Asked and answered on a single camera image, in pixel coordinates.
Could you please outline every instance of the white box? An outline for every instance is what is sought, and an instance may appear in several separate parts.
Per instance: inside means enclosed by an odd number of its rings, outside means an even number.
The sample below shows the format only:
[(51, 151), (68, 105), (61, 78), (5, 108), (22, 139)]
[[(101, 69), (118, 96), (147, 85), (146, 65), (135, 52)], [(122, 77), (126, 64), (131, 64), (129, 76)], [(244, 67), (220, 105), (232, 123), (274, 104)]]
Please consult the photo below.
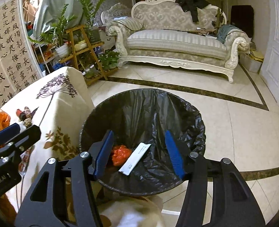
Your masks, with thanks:
[(261, 67), (261, 62), (251, 59), (245, 53), (240, 53), (240, 63), (250, 72), (258, 72)]

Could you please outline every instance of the tablecloth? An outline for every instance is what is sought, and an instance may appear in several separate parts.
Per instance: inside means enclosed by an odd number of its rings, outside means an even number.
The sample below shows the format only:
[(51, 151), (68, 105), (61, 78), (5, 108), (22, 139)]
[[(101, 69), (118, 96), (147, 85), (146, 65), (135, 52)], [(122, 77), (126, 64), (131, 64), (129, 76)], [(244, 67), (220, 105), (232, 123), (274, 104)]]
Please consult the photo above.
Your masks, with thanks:
[(71, 67), (60, 68), (34, 82), (1, 109), (10, 115), (13, 124), (19, 122), (16, 110), (24, 110), (25, 106), (31, 111), (38, 108), (32, 124), (40, 127), (42, 135), (33, 146), (22, 191), (20, 182), (6, 193), (16, 211), (21, 205), (21, 192), (23, 199), (49, 158), (65, 160), (79, 153), (80, 130), (94, 108), (82, 73)]

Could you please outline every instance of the red plastic bag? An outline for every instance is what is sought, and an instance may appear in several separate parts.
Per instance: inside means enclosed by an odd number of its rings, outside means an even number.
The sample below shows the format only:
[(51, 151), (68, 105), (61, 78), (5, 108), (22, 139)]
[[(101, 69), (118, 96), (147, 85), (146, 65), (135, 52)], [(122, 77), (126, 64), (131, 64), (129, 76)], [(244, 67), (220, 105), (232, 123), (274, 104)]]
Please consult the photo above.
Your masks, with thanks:
[(114, 166), (122, 166), (132, 154), (132, 150), (125, 145), (116, 145), (111, 150)]

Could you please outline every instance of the black plastic bag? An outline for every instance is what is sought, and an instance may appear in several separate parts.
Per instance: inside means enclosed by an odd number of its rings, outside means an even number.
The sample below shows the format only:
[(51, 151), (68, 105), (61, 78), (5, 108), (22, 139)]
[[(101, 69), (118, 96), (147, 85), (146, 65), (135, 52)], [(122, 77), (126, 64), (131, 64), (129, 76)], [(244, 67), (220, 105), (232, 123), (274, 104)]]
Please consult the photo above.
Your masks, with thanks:
[(141, 142), (151, 144), (129, 176), (108, 163), (99, 183), (124, 195), (155, 195), (182, 183), (166, 149), (168, 129), (192, 151), (205, 151), (205, 126), (199, 111), (159, 89), (133, 89), (100, 103), (83, 125), (80, 150), (87, 151), (92, 143), (101, 141), (108, 129), (114, 132), (115, 145), (123, 144), (134, 151)]

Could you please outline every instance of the metal screw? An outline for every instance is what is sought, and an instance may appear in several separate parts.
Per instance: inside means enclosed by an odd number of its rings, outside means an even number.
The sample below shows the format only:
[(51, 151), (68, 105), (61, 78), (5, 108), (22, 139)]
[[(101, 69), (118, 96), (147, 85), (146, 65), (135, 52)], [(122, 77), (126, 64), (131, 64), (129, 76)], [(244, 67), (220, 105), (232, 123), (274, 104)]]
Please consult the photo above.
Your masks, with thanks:
[(2, 159), (2, 162), (3, 162), (3, 163), (6, 163), (7, 161), (9, 161), (9, 158), (8, 158), (8, 157), (5, 157), (5, 158)]
[(191, 156), (192, 158), (197, 158), (197, 157), (198, 157), (198, 153), (196, 153), (196, 152), (191, 152), (191, 153), (190, 153), (190, 156)]
[(80, 154), (80, 156), (81, 156), (82, 158), (86, 158), (86, 157), (88, 157), (88, 155), (89, 155), (88, 152), (82, 152), (82, 153)]
[(51, 164), (51, 165), (52, 165), (55, 161), (56, 161), (55, 158), (50, 158), (50, 159), (48, 160), (48, 164)]
[(223, 158), (223, 163), (225, 163), (225, 164), (230, 164), (230, 163), (231, 163), (231, 160), (228, 159), (228, 158)]

